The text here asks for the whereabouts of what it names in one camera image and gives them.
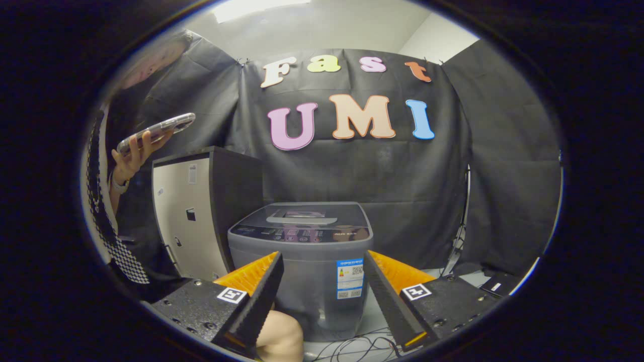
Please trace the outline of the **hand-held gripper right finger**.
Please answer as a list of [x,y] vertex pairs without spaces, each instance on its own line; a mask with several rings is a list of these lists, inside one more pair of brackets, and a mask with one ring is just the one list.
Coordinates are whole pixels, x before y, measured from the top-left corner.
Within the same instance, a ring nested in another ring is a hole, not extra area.
[[435,278],[373,250],[364,253],[363,268],[394,341],[405,352],[459,333],[499,301],[460,277]]

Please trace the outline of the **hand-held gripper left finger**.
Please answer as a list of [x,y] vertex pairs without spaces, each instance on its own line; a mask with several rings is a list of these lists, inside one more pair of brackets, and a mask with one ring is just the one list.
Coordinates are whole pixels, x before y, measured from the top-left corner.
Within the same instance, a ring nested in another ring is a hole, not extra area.
[[151,306],[203,341],[251,356],[283,273],[275,251],[215,281],[191,279]]

